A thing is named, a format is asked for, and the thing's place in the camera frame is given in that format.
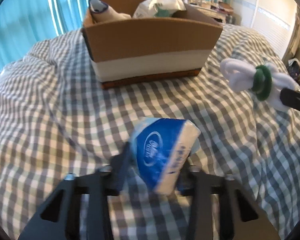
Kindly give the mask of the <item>white socks green band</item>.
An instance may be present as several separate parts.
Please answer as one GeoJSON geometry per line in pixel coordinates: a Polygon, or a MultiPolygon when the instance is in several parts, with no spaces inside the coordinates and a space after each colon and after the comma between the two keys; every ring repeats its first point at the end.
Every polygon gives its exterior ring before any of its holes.
{"type": "Polygon", "coordinates": [[[227,58],[221,61],[220,71],[232,91],[251,90],[258,101],[265,101],[282,112],[288,111],[289,107],[280,100],[281,90],[288,88],[296,91],[298,88],[292,77],[280,72],[271,62],[255,67],[242,60],[227,58]]]}

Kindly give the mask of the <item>blue tissue pack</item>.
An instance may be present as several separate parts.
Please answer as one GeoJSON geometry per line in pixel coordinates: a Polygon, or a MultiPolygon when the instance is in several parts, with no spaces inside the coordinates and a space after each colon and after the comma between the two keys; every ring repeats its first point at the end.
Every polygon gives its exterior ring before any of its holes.
{"type": "Polygon", "coordinates": [[[130,136],[130,151],[151,191],[173,193],[186,159],[199,148],[200,134],[190,120],[144,117],[139,121],[130,136]]]}

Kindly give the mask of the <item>white fluffy sock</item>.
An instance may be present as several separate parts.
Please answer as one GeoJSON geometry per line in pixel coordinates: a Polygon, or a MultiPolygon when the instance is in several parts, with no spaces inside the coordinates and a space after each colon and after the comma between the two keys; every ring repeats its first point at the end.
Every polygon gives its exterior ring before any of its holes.
{"type": "Polygon", "coordinates": [[[89,11],[93,20],[97,23],[131,19],[129,14],[118,13],[101,0],[89,0],[89,11]]]}

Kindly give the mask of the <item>white dotted wipes pack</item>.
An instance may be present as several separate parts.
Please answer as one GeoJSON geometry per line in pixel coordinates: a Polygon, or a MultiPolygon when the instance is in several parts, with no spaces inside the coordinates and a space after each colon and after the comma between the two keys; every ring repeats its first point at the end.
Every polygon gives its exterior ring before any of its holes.
{"type": "Polygon", "coordinates": [[[171,17],[178,11],[186,11],[182,0],[145,0],[138,5],[133,17],[171,17]]]}

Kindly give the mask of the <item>black bag by wardrobe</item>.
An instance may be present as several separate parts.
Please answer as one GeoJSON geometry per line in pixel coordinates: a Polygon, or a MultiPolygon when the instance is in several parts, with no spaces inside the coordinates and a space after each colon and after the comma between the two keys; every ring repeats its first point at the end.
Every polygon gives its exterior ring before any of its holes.
{"type": "Polygon", "coordinates": [[[297,83],[300,83],[300,61],[297,58],[288,60],[287,70],[288,70],[289,75],[297,83]]]}

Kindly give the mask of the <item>checkered grey bed quilt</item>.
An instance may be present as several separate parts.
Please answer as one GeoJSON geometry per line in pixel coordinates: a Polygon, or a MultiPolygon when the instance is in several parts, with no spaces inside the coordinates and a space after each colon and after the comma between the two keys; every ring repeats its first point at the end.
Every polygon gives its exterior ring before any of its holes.
{"type": "Polygon", "coordinates": [[[267,40],[226,25],[196,77],[104,90],[82,33],[35,44],[0,75],[0,227],[17,239],[69,173],[93,173],[144,134],[152,118],[199,130],[194,165],[237,179],[286,238],[300,221],[300,112],[277,111],[251,91],[234,93],[223,59],[286,67],[267,40]]]}

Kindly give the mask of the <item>white louvered wardrobe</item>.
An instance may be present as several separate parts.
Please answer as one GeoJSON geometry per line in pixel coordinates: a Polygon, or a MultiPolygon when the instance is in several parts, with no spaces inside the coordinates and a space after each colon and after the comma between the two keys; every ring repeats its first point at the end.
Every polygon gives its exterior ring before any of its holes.
{"type": "Polygon", "coordinates": [[[294,0],[231,0],[231,6],[237,25],[258,31],[284,57],[295,25],[294,0]]]}

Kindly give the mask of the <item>brown cardboard box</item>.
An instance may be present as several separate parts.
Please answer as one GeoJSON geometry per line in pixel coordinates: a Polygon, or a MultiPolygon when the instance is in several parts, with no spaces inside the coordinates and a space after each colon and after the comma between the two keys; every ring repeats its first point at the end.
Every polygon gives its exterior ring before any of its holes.
{"type": "Polygon", "coordinates": [[[110,19],[87,9],[82,34],[103,89],[199,75],[223,26],[186,5],[170,17],[134,18],[145,0],[100,0],[110,19]]]}

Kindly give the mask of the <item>white dressing table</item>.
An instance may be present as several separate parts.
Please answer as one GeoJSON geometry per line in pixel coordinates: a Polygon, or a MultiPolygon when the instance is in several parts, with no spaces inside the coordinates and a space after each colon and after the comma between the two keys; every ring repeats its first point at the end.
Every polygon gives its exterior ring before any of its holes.
{"type": "Polygon", "coordinates": [[[232,24],[233,22],[234,9],[227,3],[212,3],[203,0],[196,2],[195,0],[189,0],[189,5],[222,24],[232,24]]]}

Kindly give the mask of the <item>teal curtain left panel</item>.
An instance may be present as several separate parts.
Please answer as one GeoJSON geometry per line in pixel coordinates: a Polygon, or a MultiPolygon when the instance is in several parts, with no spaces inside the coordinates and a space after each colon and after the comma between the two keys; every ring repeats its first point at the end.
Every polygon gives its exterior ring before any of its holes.
{"type": "Polygon", "coordinates": [[[4,0],[0,5],[0,72],[36,42],[56,36],[49,0],[4,0]]]}

